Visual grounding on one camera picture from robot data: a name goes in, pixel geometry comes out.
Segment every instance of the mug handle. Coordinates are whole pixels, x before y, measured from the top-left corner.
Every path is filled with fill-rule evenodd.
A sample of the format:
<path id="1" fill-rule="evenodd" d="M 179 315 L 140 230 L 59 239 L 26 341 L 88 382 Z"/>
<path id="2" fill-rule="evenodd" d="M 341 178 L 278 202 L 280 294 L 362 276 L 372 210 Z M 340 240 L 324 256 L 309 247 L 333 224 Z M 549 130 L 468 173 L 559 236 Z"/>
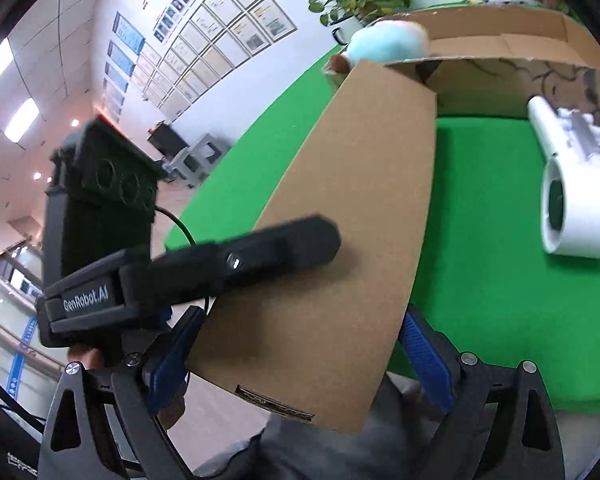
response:
<path id="1" fill-rule="evenodd" d="M 339 37 L 338 37 L 338 32 L 340 32 L 340 27 L 336 27 L 331 31 L 331 35 L 333 36 L 333 39 L 336 40 L 337 43 L 339 43 L 340 45 L 343 46 L 347 46 L 347 42 L 346 41 L 342 41 Z"/>

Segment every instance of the person's hand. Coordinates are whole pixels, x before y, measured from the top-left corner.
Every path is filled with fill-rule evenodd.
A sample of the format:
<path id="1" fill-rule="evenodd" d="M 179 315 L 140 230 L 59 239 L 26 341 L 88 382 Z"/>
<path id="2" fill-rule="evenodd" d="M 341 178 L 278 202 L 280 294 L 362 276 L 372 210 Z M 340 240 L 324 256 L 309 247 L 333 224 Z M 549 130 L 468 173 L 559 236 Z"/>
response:
<path id="1" fill-rule="evenodd" d="M 68 362 L 80 361 L 82 366 L 87 370 L 104 368 L 104 356 L 102 352 L 97 348 L 90 348 L 87 345 L 77 344 L 72 346 L 66 351 L 66 358 Z M 165 430 L 172 428 L 184 414 L 184 392 L 186 391 L 187 388 L 185 385 L 180 389 L 171 406 L 160 410 L 158 413 L 158 420 L 160 420 Z"/>

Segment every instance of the qr code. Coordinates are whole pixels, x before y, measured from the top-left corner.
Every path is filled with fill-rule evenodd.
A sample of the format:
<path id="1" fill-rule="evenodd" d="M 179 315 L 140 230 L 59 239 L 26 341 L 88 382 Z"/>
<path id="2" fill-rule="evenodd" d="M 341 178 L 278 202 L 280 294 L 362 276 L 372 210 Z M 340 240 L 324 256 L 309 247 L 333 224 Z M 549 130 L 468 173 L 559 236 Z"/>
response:
<path id="1" fill-rule="evenodd" d="M 286 29 L 286 25 L 281 23 L 278 18 L 270 22 L 267 27 L 269 27 L 269 30 L 274 36 L 277 36 L 280 32 L 284 32 Z"/>
<path id="2" fill-rule="evenodd" d="M 251 50 L 256 50 L 259 46 L 264 44 L 264 41 L 260 36 L 254 34 L 245 43 Z"/>

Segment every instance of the ceiling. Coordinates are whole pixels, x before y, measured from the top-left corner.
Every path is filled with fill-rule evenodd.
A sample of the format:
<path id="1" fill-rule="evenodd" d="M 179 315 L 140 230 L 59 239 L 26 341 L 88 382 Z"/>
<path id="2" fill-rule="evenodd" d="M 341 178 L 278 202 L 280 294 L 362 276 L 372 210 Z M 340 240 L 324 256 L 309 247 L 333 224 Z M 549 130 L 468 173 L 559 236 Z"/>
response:
<path id="1" fill-rule="evenodd" d="M 31 214 L 43 203 L 49 155 L 87 120 L 91 103 L 91 35 L 98 0 L 38 0 L 9 34 L 14 61 L 0 76 L 0 221 Z M 19 143 L 4 136 L 29 97 L 40 110 Z M 39 171 L 43 178 L 32 179 Z"/>

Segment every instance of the green tabletop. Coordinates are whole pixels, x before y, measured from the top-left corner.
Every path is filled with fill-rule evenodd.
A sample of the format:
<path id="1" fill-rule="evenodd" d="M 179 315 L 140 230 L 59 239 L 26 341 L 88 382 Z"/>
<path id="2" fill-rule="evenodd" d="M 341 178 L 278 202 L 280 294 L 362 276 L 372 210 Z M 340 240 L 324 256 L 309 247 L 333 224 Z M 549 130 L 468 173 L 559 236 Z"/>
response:
<path id="1" fill-rule="evenodd" d="M 243 135 L 182 215 L 198 241 L 253 228 L 330 100 L 320 60 Z M 548 256 L 543 160 L 527 121 L 440 118 L 411 301 L 460 351 L 538 364 L 554 408 L 600 411 L 600 260 Z M 168 248 L 186 245 L 172 230 Z M 390 369 L 405 371 L 399 351 Z"/>

